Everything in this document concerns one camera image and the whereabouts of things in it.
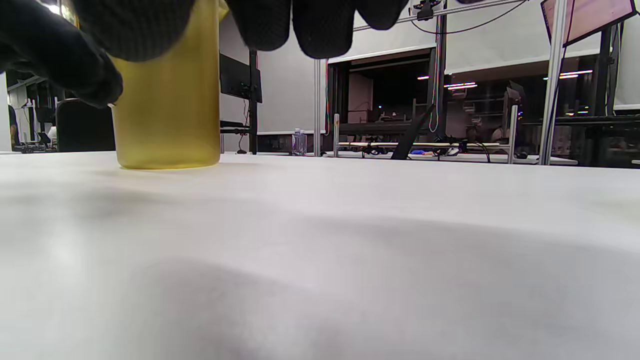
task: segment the pink screen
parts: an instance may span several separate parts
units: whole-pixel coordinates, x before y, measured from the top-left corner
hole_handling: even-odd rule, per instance
[[[569,35],[569,22],[574,0],[567,0],[564,43],[571,42],[576,38],[630,14],[633,11],[632,1],[633,0],[575,0],[571,34]],[[542,6],[547,16],[549,30],[551,32],[554,26],[556,0],[547,0]]]

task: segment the water bottle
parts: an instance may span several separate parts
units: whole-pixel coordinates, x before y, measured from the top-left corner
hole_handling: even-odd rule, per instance
[[[307,155],[307,136],[298,128],[291,136],[291,153],[293,156]]]

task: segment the yellow liquid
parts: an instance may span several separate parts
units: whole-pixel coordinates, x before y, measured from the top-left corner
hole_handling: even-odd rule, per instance
[[[198,0],[173,48],[144,63],[113,59],[124,93],[113,108],[118,162],[171,169],[220,160],[218,2]]]

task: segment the white table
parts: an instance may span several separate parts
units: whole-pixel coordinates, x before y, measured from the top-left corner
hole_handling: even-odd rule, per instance
[[[39,154],[0,194],[0,359],[640,354],[638,171]]]
[[[365,159],[390,159],[393,152],[380,155],[364,154]],[[327,157],[333,157],[333,151],[330,151],[326,155]],[[341,158],[360,158],[362,159],[362,152],[355,151],[340,151],[339,157]],[[429,152],[425,155],[409,155],[412,160],[424,160],[424,161],[438,161],[438,157]],[[507,163],[507,154],[489,154],[492,163]],[[458,154],[456,156],[441,156],[440,161],[454,161],[463,163],[486,163],[485,154]],[[513,159],[513,163],[516,164],[536,164],[538,162],[538,155],[528,155],[526,159]],[[578,165],[578,161],[570,159],[562,159],[551,157],[551,165]]]

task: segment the computer monitor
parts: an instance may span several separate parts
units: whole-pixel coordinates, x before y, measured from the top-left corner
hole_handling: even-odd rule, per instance
[[[251,99],[250,72],[249,65],[220,54],[220,92],[242,99]],[[260,77],[260,70],[258,70],[258,78],[254,80],[257,102],[262,102]]]
[[[554,26],[556,0],[544,0],[541,3],[542,14],[547,24],[547,34],[551,39]],[[590,37],[609,26],[637,14],[634,0],[567,0],[564,46],[569,46]]]

